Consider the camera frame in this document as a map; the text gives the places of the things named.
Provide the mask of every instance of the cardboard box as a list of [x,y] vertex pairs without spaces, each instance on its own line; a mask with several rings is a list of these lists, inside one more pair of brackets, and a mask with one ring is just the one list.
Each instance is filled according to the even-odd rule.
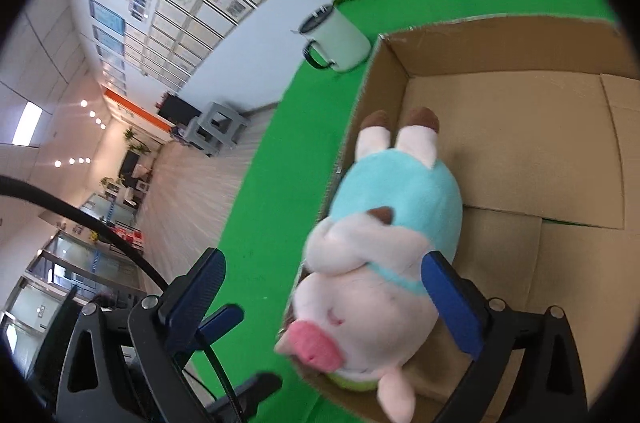
[[[454,267],[516,310],[563,307],[591,402],[640,303],[639,78],[626,39],[599,20],[492,16],[381,36],[325,207],[367,114],[384,109],[395,127],[411,108],[431,108],[439,156],[465,204]],[[486,421],[504,408],[521,358],[511,356]],[[418,393],[414,421],[436,416],[469,363],[438,322],[405,365]],[[294,366],[337,404],[388,421],[375,392],[342,390]]]

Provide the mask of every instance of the green table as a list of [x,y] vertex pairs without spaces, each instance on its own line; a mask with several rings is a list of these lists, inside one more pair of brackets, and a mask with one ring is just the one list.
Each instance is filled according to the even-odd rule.
[[[382,32],[484,14],[614,18],[603,0],[354,0],[340,11],[372,40]],[[273,353],[273,345],[363,74],[364,64],[340,75],[300,66],[220,241],[228,272],[212,311],[222,303],[238,303],[245,320],[216,344],[216,351],[235,385],[260,370],[274,371],[284,381],[282,390],[260,407],[259,421],[355,419],[300,381],[288,361]],[[197,356],[195,361],[204,382],[220,392],[207,360]]]

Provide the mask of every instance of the stuffed pig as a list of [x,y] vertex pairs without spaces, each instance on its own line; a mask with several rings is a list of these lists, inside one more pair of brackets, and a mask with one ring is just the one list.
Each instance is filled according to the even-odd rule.
[[437,159],[438,128],[433,111],[413,110],[389,148],[386,113],[363,121],[355,163],[306,240],[310,275],[276,345],[345,389],[377,388],[394,423],[414,415],[402,365],[438,318],[420,280],[422,257],[437,249],[451,261],[462,223],[460,190]]

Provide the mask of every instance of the orange stripe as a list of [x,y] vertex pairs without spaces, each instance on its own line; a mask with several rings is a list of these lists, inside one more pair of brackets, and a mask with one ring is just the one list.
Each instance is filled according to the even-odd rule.
[[102,88],[104,89],[104,96],[106,96],[107,98],[111,98],[114,102],[119,103],[121,106],[123,106],[124,108],[127,108],[132,113],[137,114],[141,118],[144,118],[146,121],[152,123],[153,125],[155,125],[156,127],[159,127],[162,130],[165,130],[166,132],[169,132],[169,130],[171,129],[171,124],[168,124],[166,121],[162,120],[159,116],[156,116],[155,114],[147,113],[143,108],[138,107],[133,102],[130,102],[129,100],[127,100],[127,98],[125,98],[124,96],[120,96],[118,93],[114,93],[110,89],[107,89],[105,86],[102,86]]

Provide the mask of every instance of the blue gripper pad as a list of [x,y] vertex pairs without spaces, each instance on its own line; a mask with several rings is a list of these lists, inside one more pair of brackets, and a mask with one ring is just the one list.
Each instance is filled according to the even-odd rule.
[[[243,320],[244,311],[238,304],[226,304],[202,321],[200,332],[207,340],[207,343],[211,345],[220,340]],[[186,349],[188,353],[199,350],[200,344],[195,339],[191,340],[189,347]]]
[[225,280],[225,273],[225,256],[218,249],[208,248],[187,275],[177,277],[169,286],[171,289],[180,279],[176,283],[180,294],[172,299],[164,318],[164,326],[168,329],[165,348],[170,355],[190,346],[202,318]]
[[482,333],[486,324],[486,318],[474,309],[474,305],[478,305],[474,300],[479,299],[469,298],[465,282],[439,251],[431,251],[422,258],[420,274],[422,284],[460,351],[478,359],[484,345]]

